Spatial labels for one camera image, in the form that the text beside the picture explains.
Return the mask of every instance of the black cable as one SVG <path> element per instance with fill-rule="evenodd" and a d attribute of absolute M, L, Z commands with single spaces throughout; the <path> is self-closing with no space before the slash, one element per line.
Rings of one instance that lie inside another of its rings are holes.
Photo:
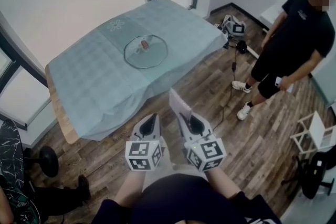
<path fill-rule="evenodd" d="M 235 61 L 232 63 L 232 75 L 233 75 L 233 80 L 235 81 L 236 80 L 236 68 L 237 68 L 237 46 L 235 47 L 236 48 L 236 51 L 235 51 Z M 221 121 L 212 129 L 213 132 L 215 131 L 215 129 L 220 126 L 223 122 L 224 122 L 224 109 L 229 105 L 229 102 L 231 101 L 232 99 L 232 87 L 230 88 L 230 96 L 229 96 L 229 99 L 226 101 L 225 105 L 223 106 L 222 108 L 222 119 Z"/>
<path fill-rule="evenodd" d="M 137 133 L 135 133 L 134 136 L 136 136 L 137 138 L 139 138 L 140 140 L 142 140 L 141 137 L 139 137 L 139 136 L 137 135 Z"/>

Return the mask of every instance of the black office chair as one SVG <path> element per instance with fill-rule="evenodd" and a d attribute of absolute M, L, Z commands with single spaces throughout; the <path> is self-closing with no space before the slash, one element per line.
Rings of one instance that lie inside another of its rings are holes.
<path fill-rule="evenodd" d="M 315 197 L 320 186 L 328 189 L 327 194 L 329 196 L 334 184 L 334 179 L 330 183 L 322 182 L 322 180 L 325 171 L 334 167 L 335 154 L 336 147 L 333 147 L 328 152 L 316 152 L 310 163 L 308 159 L 300 160 L 299 157 L 295 157 L 298 163 L 296 175 L 289 180 L 283 180 L 281 182 L 281 184 L 284 185 L 289 182 L 297 181 L 295 189 L 288 198 L 293 199 L 300 186 L 302 187 L 303 194 L 309 199 Z"/>

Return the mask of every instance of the light blue bedsheet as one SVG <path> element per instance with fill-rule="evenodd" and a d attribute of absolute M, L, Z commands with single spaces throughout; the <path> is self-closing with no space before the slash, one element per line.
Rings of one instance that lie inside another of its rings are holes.
<path fill-rule="evenodd" d="M 166 41 L 168 56 L 157 67 L 135 69 L 125 62 L 124 48 L 149 34 Z M 171 0 L 152 0 L 86 34 L 49 69 L 77 134 L 101 140 L 226 42 L 221 31 L 191 11 Z"/>

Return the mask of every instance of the white sneaker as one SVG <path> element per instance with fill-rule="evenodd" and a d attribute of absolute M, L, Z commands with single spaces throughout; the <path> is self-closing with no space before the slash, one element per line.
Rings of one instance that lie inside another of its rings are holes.
<path fill-rule="evenodd" d="M 237 117 L 238 117 L 241 121 L 244 120 L 244 119 L 247 117 L 248 113 L 249 113 L 250 110 L 251 110 L 251 107 L 248 106 L 247 104 L 248 104 L 248 102 L 245 103 L 245 105 L 243 106 L 243 108 L 242 108 L 241 110 L 239 110 L 239 112 L 238 112 L 238 114 L 237 114 Z"/>
<path fill-rule="evenodd" d="M 252 87 L 250 87 L 249 89 L 246 89 L 245 85 L 246 85 L 246 83 L 240 82 L 240 81 L 233 81 L 232 82 L 232 88 L 234 88 L 236 90 L 242 90 L 246 93 L 249 93 L 251 91 Z"/>

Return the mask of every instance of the man's left hand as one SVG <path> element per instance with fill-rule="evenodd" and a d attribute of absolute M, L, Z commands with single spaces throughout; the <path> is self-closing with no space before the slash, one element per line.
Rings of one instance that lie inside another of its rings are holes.
<path fill-rule="evenodd" d="M 278 88 L 281 91 L 287 91 L 288 88 L 293 84 L 294 82 L 289 77 L 282 77 L 281 83 L 279 84 Z"/>

